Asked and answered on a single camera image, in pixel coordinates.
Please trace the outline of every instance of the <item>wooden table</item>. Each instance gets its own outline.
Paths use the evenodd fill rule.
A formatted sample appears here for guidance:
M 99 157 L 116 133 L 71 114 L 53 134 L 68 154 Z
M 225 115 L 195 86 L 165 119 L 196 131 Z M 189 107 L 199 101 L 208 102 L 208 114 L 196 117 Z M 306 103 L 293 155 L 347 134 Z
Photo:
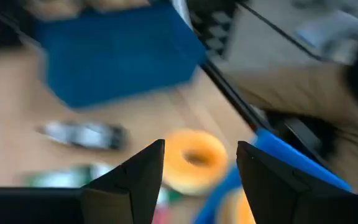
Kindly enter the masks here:
M 76 164 L 120 164 L 154 139 L 180 128 L 203 129 L 217 136 L 230 159 L 238 140 L 253 132 L 213 82 L 198 70 L 191 83 L 151 91 L 87 111 L 62 105 L 40 81 L 44 55 L 36 47 L 0 52 L 0 186 L 22 184 L 21 175 Z M 94 152 L 59 146 L 35 128 L 51 120 L 102 121 L 129 132 L 122 152 Z M 173 206 L 169 223 L 190 223 L 204 202 L 185 198 Z

